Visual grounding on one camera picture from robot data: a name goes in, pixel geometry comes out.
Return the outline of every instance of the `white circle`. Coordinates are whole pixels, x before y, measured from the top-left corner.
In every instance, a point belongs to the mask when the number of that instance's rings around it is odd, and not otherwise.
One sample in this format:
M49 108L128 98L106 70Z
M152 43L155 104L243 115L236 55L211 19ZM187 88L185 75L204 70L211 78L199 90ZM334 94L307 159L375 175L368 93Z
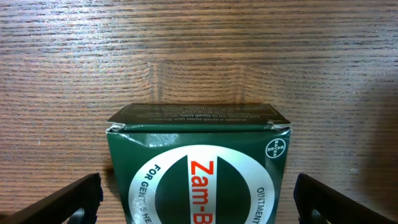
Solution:
M256 216L257 212L257 190L259 188L265 189L265 202L267 206L264 206L264 215L261 217L259 223L267 223L272 209L274 208L275 189L274 183L272 182L272 179L266 169L250 156L234 149L211 145L192 145L182 146L163 152L153 157L137 171L131 181L129 189L129 207L135 224L145 224L142 218L144 210L145 213L150 214L153 223L161 223L155 208L155 194L157 185L159 184L163 175L172 165L174 165L184 156L188 155L195 157L220 157L232 165L242 175L249 187L251 196L250 211L244 224L252 223L252 219ZM158 164L162 168L157 171L156 175L154 175L153 179L151 180L152 184L147 186L146 200L143 202L139 198L139 189L141 187L143 177L155 164Z
M269 156L268 153L267 153L268 146L269 146L270 144L272 144L273 142L279 141L279 140L281 140L281 141L284 143L284 148L283 148L282 152L281 152L278 156ZM283 139L274 139L274 140L272 140L271 142L268 143L268 145L267 145L267 147L266 147L266 155L267 155L268 157L270 157L271 159L275 159L275 158L278 158L279 156L281 156L281 155L285 152L285 150L286 150L286 142L285 142L285 140L283 140Z

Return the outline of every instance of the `round white logo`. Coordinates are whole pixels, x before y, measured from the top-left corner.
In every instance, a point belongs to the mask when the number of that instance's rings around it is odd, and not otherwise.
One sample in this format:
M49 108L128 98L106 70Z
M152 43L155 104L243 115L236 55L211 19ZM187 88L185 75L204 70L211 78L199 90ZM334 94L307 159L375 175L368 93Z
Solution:
M282 155L286 149L286 142L283 139L274 139L266 147L266 155L275 159Z
M191 224L216 223L217 175L222 175L217 173L218 157L233 166L249 188L251 205L244 224L268 221L274 207L275 190L265 168L253 158L233 149L193 145L161 153L135 174L129 189L129 207L135 224L145 224L148 220L154 224L162 223L155 207L158 184L166 171L185 156L188 159L186 184L190 191Z

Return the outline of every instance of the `wood grain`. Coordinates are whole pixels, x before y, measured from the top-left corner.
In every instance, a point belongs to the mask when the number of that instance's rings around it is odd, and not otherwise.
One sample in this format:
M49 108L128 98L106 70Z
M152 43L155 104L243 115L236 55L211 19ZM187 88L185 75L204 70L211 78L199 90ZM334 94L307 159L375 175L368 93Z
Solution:
M0 213L92 172L124 223L106 119L128 103L271 103L305 172L398 220L395 0L0 2Z

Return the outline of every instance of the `box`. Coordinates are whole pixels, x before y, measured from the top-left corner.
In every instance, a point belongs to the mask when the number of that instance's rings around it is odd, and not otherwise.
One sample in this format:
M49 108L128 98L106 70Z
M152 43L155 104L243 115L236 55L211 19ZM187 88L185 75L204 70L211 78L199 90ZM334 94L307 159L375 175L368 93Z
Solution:
M291 128L271 105L128 105L108 122L128 223L275 222Z

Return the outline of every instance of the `wooden surface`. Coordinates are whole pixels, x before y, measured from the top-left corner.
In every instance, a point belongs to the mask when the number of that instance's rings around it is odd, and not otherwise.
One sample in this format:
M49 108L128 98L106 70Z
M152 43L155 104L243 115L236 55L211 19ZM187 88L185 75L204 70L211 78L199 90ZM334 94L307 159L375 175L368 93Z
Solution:
M398 220L398 3L0 2L0 213L92 172L124 223L107 118L128 103L271 103L294 124L277 223L306 172Z

